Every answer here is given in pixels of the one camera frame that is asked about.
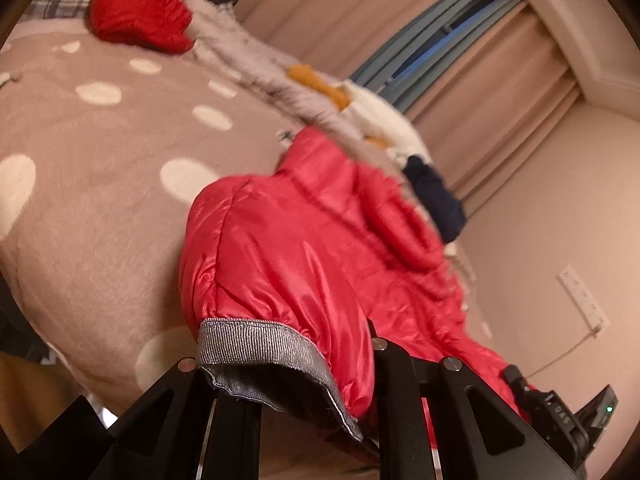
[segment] gray ribbed cuff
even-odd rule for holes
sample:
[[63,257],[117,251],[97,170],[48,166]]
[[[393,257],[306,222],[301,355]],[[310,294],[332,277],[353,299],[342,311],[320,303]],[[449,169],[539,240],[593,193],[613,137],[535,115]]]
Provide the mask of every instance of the gray ribbed cuff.
[[206,319],[198,360],[215,388],[321,426],[328,406],[347,433],[363,440],[316,345],[283,323]]

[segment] black metal frame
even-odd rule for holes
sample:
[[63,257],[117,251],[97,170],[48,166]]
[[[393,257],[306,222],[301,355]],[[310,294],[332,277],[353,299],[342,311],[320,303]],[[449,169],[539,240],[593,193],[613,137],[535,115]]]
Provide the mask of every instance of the black metal frame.
[[[431,363],[385,339],[373,343],[382,480],[436,478],[423,398],[446,480],[575,480],[571,468],[461,361]],[[0,476],[188,480],[204,448],[203,480],[256,480],[260,416],[259,404],[217,392],[203,371],[182,372],[176,365],[108,430],[80,397],[19,454],[0,431]]]
[[0,351],[36,363],[49,357],[49,348],[20,312],[2,276],[0,276]]

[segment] red fabric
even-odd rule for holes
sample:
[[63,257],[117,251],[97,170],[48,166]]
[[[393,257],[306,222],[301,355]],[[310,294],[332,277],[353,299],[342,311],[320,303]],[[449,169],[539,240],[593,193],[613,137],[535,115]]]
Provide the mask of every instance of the red fabric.
[[505,361],[465,333],[440,237],[393,179],[313,128],[274,176],[223,178],[200,193],[180,292],[194,334],[204,319],[241,318],[279,321],[311,339],[356,418],[374,385],[367,318],[412,356],[459,357],[515,409],[499,377]]
[[184,35],[191,11],[180,0],[93,0],[89,19],[103,41],[183,54],[193,47]]

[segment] pink curtain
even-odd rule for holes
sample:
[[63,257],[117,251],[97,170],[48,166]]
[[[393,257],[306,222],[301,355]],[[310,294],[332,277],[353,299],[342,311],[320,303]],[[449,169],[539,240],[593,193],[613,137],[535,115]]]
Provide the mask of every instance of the pink curtain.
[[[259,39],[347,78],[439,0],[240,0]],[[579,95],[556,42],[525,3],[476,41],[408,110],[447,184],[477,210]]]
[[240,0],[236,15],[258,39],[347,78],[438,0]]
[[471,213],[524,163],[579,94],[556,42],[523,2],[406,115]]

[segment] metal screw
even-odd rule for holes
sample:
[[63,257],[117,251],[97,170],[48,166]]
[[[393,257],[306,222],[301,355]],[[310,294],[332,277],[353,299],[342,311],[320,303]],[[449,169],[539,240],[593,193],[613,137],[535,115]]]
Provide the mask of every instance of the metal screw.
[[183,373],[193,372],[196,369],[196,359],[193,357],[185,357],[178,363],[178,370]]
[[387,346],[386,339],[382,339],[381,337],[373,338],[371,344],[374,350],[384,350]]
[[460,370],[462,370],[462,361],[457,357],[445,357],[443,362],[444,367],[447,370],[451,370],[452,372],[459,372]]

